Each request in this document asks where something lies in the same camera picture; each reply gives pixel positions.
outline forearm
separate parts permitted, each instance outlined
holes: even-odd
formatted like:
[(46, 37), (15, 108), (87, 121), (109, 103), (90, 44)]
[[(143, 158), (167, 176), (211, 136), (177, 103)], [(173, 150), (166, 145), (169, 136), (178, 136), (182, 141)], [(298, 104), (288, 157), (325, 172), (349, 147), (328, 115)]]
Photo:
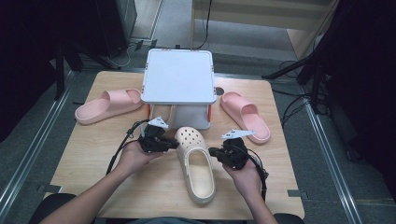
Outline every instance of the forearm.
[(91, 223), (127, 176), (116, 171), (46, 217), (42, 223)]
[(248, 196), (244, 197), (247, 206), (250, 209), (251, 214), (253, 215), (254, 220), (256, 223), (259, 224), (273, 224), (277, 223), (274, 218), (274, 215), (268, 208), (265, 201), (262, 199), (260, 193), (258, 194), (249, 194)]

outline footwear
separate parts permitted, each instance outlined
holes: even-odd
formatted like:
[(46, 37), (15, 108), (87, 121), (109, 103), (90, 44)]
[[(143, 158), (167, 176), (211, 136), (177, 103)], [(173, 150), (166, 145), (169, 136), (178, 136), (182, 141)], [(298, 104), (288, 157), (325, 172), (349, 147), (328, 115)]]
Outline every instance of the footwear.
[(179, 128), (175, 136), (187, 191), (195, 203), (209, 203), (215, 196), (216, 186), (213, 165), (205, 139), (194, 128)]
[(248, 138), (257, 144), (270, 139), (270, 130), (259, 114), (259, 109), (237, 92), (229, 91), (221, 96), (221, 107), (243, 130), (254, 131)]
[(161, 117), (171, 129), (175, 123), (176, 109), (176, 105), (151, 105), (149, 119)]
[(75, 118), (81, 124), (92, 124), (136, 110), (142, 104), (139, 90), (104, 91), (100, 98), (80, 106), (75, 112)]

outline clog ventilation hole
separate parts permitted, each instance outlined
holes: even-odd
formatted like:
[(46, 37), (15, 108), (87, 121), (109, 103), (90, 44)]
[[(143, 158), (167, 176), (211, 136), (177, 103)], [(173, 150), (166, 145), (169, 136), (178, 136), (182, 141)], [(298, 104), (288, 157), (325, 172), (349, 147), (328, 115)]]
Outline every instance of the clog ventilation hole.
[(192, 145), (192, 143), (199, 145), (202, 142), (202, 137), (200, 137), (200, 135), (198, 133), (196, 133), (194, 130), (184, 130), (184, 133), (181, 133), (180, 135), (182, 135), (184, 137), (184, 140), (186, 140), (186, 142), (181, 142), (181, 145), (184, 145), (185, 143), (187, 144), (187, 142), (189, 142), (190, 145)]

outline metal floor strip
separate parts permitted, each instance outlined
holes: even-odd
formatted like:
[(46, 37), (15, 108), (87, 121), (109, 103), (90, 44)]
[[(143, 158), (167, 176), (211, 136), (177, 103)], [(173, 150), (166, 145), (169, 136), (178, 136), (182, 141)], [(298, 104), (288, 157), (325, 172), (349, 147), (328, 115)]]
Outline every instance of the metal floor strip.
[[(302, 94), (305, 94), (308, 93), (308, 90), (305, 87), (301, 87), (301, 92)], [(320, 148), (322, 149), (324, 158), (329, 167), (330, 174), (332, 176), (332, 180), (334, 181), (334, 185), (338, 191), (341, 203), (344, 206), (344, 210), (346, 211), (346, 217), (349, 223), (361, 224), (361, 215), (355, 204), (355, 200), (353, 199), (352, 194), (349, 190), (347, 182), (345, 181), (344, 176), (340, 170), (340, 167), (338, 166), (337, 160), (332, 153), (332, 146), (329, 143), (329, 140), (323, 130), (320, 120), (311, 108), (310, 104), (307, 104), (306, 110), (317, 135)]]
[(44, 145), (47, 136), (49, 135), (52, 129), (53, 124), (58, 118), (61, 109), (64, 107), (64, 102), (66, 101), (70, 93), (70, 89), (74, 81), (74, 78), (75, 78), (75, 74), (73, 72), (69, 72), (65, 81), (65, 83), (69, 83), (69, 84), (67, 85), (64, 94), (60, 97), (58, 101), (53, 103), (51, 109), (49, 110), (48, 115), (46, 116), (40, 129), (35, 135), (35, 138), (33, 139), (31, 145), (27, 149), (25, 155), (23, 156), (20, 165), (18, 166), (14, 175), (9, 180), (5, 190), (2, 192), (0, 198), (0, 223), (3, 223), (5, 221), (11, 205), (14, 203), (15, 199), (17, 198), (18, 193), (20, 192), (21, 187), (23, 185), (23, 182), (25, 181), (30, 170), (32, 169), (32, 166), (35, 163), (35, 159), (40, 153), (40, 150)]

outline person's left hand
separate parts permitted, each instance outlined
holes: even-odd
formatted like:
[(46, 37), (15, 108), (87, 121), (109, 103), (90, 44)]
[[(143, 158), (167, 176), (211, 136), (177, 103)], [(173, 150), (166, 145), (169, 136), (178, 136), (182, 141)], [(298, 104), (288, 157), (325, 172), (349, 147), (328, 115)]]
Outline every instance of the person's left hand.
[(122, 150), (119, 163), (114, 170), (127, 177), (162, 155), (163, 152), (147, 153), (138, 142), (132, 142)]

